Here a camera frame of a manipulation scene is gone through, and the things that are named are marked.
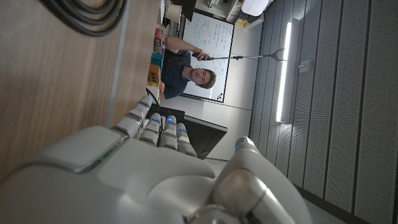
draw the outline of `white wall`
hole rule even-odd
[[[260,24],[252,29],[246,29],[240,24],[235,25],[231,56],[258,55],[261,28]],[[227,134],[208,157],[230,160],[234,154],[235,140],[242,135],[249,135],[256,72],[257,60],[230,60],[224,104],[178,96],[164,100],[160,105],[182,110],[186,115],[227,127]]]

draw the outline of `wooden table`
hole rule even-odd
[[[112,124],[146,93],[159,3],[130,4]],[[38,0],[0,1],[0,19],[1,179],[45,146],[105,126],[122,24],[105,37],[87,37]]]

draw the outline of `gray wall panel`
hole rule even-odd
[[[341,18],[325,200],[347,212],[353,204],[368,7],[368,0],[345,0]]]
[[[323,0],[304,189],[323,198],[340,37],[341,0]]]
[[[291,124],[280,124],[278,151],[277,151],[275,166],[285,176],[287,176],[287,168],[289,166],[291,133],[292,133]]]
[[[315,59],[321,5],[321,1],[307,1],[301,61]],[[303,186],[313,74],[313,71],[299,74],[297,84],[288,178],[299,187]]]
[[[271,36],[272,36],[272,25],[274,24],[274,11],[275,11],[275,4],[269,6],[267,10],[267,22],[266,22],[266,31],[264,33],[264,40],[262,46],[262,52],[264,54],[269,54]],[[260,136],[260,129],[261,129],[261,117],[262,117],[262,105],[264,103],[264,92],[265,92],[265,85],[267,80],[267,73],[264,72],[268,69],[268,58],[260,58],[261,63],[261,70],[258,79],[258,88],[257,88],[257,99],[255,102],[256,108],[254,111],[253,120],[253,131],[252,131],[252,140],[257,146],[259,147],[259,136]]]
[[[300,63],[301,54],[301,43],[303,37],[303,25],[305,14],[305,0],[295,0],[293,6],[293,18],[300,20],[300,29],[298,32],[298,44],[296,50],[296,65]],[[295,107],[295,96],[297,89],[297,79],[299,78],[299,68],[295,67],[293,90],[292,90],[292,106],[290,107],[290,122],[293,121],[294,107]],[[278,151],[276,157],[276,167],[287,176],[289,169],[289,157],[290,157],[290,140],[292,138],[292,124],[280,124],[279,128],[279,140],[278,140]]]
[[[269,16],[272,15],[272,28],[271,33],[269,34],[269,39],[264,41],[264,46],[267,46],[267,52],[271,52],[271,47],[272,47],[272,42],[275,41],[274,38],[274,33],[277,32],[275,28],[275,19],[278,18],[278,15],[276,12],[276,2],[273,2],[270,7],[269,7]],[[268,76],[268,67],[271,62],[269,58],[263,58],[263,63],[261,67],[261,75],[265,76],[265,82],[263,84],[263,89],[264,89],[264,96],[262,97],[262,107],[261,107],[261,128],[259,132],[259,144],[258,144],[258,150],[260,153],[265,157],[266,156],[266,151],[267,151],[267,137],[268,137],[268,122],[269,122],[269,94],[267,93],[269,90],[269,85],[270,85],[270,78]]]
[[[285,29],[282,26],[282,19],[284,17],[284,1],[277,1],[275,6],[275,16],[274,16],[274,29],[272,32],[272,41],[270,52],[273,53],[280,48],[280,38],[281,30]],[[279,89],[280,76],[276,76],[277,61],[270,59],[267,71],[267,86],[266,86],[266,96],[264,100],[263,107],[263,124],[268,125],[267,144],[266,144],[266,158],[273,165],[275,165],[276,150],[279,135],[279,123],[276,122],[275,111],[277,102],[275,102],[275,89]]]
[[[392,223],[398,153],[398,1],[372,1],[355,215]]]
[[[259,55],[263,54],[263,50],[264,50],[264,36],[266,34],[266,30],[267,30],[267,15],[268,15],[268,11],[265,11],[264,13],[264,22],[262,22],[261,26],[262,26],[262,30],[261,30],[261,39],[260,39],[260,48],[259,48]],[[259,77],[261,76],[261,59],[257,60],[257,77],[256,77],[256,82],[254,84],[254,94],[253,94],[253,105],[252,105],[252,114],[251,114],[251,119],[250,119],[250,128],[249,128],[249,138],[250,139],[254,139],[253,136],[256,137],[256,146],[258,146],[258,135],[259,135],[259,130],[260,130],[260,125],[259,123],[256,124],[256,131],[253,130],[254,128],[254,118],[256,117],[256,111],[257,111],[257,98],[258,98],[258,91],[259,91]]]

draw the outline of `man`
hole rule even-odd
[[[197,86],[209,89],[213,87],[216,81],[216,75],[213,71],[204,68],[191,67],[191,53],[197,54],[196,58],[211,58],[192,44],[185,42],[178,37],[167,37],[166,51],[162,67],[162,82],[165,84],[162,98],[170,99],[184,92],[189,81],[194,82]]]

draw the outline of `man's hair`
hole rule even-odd
[[[204,70],[210,74],[209,82],[205,83],[205,84],[199,84],[198,86],[200,86],[202,88],[209,89],[209,88],[213,87],[214,83],[216,83],[216,74],[209,69],[204,68]]]

